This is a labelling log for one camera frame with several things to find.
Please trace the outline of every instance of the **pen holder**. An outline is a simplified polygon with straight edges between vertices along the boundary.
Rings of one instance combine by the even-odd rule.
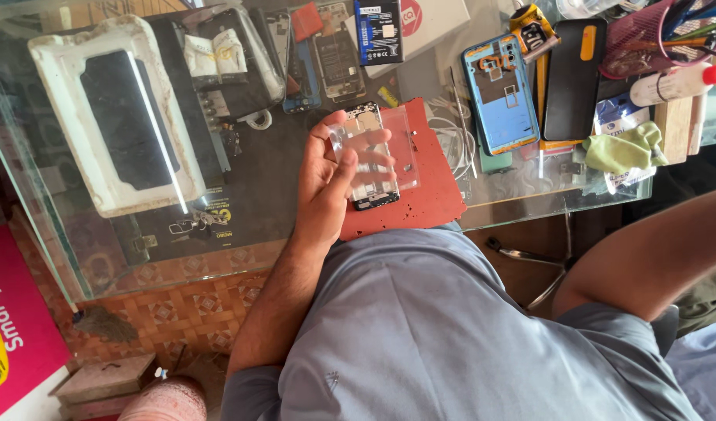
[[[697,0],[691,10],[709,2],[711,0]],[[599,71],[609,79],[624,79],[706,60],[709,54],[690,46],[663,47],[662,25],[673,3],[674,0],[662,0],[608,25],[605,59]],[[686,34],[715,22],[716,18],[691,20],[678,26],[675,32]]]

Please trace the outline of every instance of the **hand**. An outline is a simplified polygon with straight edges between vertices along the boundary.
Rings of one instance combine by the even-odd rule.
[[[328,126],[342,124],[346,119],[345,111],[336,111],[311,130],[299,174],[298,215],[292,242],[299,248],[312,249],[324,255],[340,235],[346,199],[350,197],[353,187],[365,182],[391,181],[397,177],[394,172],[363,172],[355,176],[359,161],[381,166],[394,164],[394,158],[367,150],[372,145],[389,140],[391,132],[387,129],[351,138],[342,151],[339,165],[334,161],[332,148],[325,146],[329,142]]]

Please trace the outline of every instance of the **keys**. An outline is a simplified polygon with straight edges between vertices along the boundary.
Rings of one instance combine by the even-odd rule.
[[[228,221],[225,216],[219,214],[208,214],[202,210],[192,209],[191,219],[181,219],[176,223],[168,226],[168,230],[171,234],[184,234],[185,232],[193,231],[194,228],[199,227],[202,231],[207,228],[208,225],[219,224],[228,225]]]

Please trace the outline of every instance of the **white bottle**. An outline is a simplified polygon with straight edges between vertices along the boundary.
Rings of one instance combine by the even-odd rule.
[[[666,103],[707,93],[716,85],[716,64],[703,62],[676,67],[670,73],[644,77],[631,86],[631,101],[637,106]]]

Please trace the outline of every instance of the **gray t-shirt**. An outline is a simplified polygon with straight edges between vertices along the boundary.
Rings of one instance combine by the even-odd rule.
[[[281,372],[228,379],[222,420],[254,419],[700,417],[645,321],[603,304],[528,317],[465,236],[398,229],[329,254]]]

